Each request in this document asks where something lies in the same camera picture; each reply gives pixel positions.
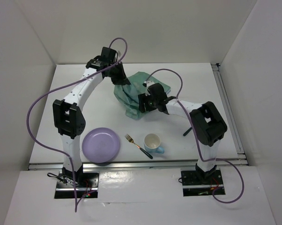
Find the green patterned cloth napkin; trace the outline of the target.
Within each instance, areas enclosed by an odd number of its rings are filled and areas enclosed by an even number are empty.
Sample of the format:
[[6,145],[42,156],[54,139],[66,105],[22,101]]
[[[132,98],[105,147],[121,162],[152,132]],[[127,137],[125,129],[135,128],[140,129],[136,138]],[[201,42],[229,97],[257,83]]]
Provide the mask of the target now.
[[120,104],[126,110],[126,116],[133,119],[139,120],[145,114],[150,111],[156,111],[155,108],[149,108],[149,111],[141,112],[139,110],[139,95],[143,95],[146,92],[146,87],[143,86],[145,80],[149,77],[148,73],[137,72],[134,75],[127,77],[127,81],[130,84],[115,85],[114,96],[120,102]]

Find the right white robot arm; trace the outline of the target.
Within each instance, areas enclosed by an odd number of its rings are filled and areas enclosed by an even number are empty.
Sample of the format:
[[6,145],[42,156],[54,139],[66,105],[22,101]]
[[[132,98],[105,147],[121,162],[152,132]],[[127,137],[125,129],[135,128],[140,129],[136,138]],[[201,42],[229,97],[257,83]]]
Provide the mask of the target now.
[[205,184],[216,170],[216,157],[220,140],[224,138],[228,127],[214,103],[208,101],[196,104],[180,101],[177,97],[168,97],[159,83],[145,81],[145,93],[139,94],[139,110],[142,113],[158,110],[167,115],[177,115],[188,119],[194,133],[199,151],[195,165],[196,180]]

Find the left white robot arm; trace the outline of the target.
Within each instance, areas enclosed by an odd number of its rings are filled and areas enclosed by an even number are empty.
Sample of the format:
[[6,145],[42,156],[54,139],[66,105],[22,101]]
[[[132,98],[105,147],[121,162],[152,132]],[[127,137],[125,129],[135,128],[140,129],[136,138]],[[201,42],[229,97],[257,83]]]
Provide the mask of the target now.
[[116,50],[103,47],[101,54],[87,63],[80,83],[76,84],[72,91],[62,100],[56,99],[52,104],[54,125],[61,135],[63,151],[69,155],[64,157],[62,174],[67,177],[67,182],[73,187],[80,186],[84,177],[80,156],[80,135],[86,127],[86,120],[82,110],[87,99],[105,77],[111,78],[114,85],[131,84],[121,62],[111,69],[88,78],[93,73],[116,63],[117,57]]

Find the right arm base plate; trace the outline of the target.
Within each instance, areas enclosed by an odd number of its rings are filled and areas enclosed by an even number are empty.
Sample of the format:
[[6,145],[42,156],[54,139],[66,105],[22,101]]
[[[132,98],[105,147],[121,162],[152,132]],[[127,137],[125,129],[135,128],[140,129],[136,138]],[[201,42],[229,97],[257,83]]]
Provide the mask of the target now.
[[222,174],[220,170],[216,170],[208,178],[199,178],[195,170],[191,171],[181,171],[181,183],[183,186],[203,186],[203,185],[223,185]]

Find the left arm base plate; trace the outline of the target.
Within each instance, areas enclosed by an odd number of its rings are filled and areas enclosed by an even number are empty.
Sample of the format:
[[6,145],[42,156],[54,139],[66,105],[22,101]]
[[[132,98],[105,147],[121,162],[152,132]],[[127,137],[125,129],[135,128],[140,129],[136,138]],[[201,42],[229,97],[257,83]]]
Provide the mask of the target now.
[[73,191],[74,185],[77,191],[89,192],[97,191],[99,183],[99,173],[98,172],[88,172],[83,173],[79,181],[73,182],[73,180],[63,174],[59,174],[59,180],[56,184],[56,191]]

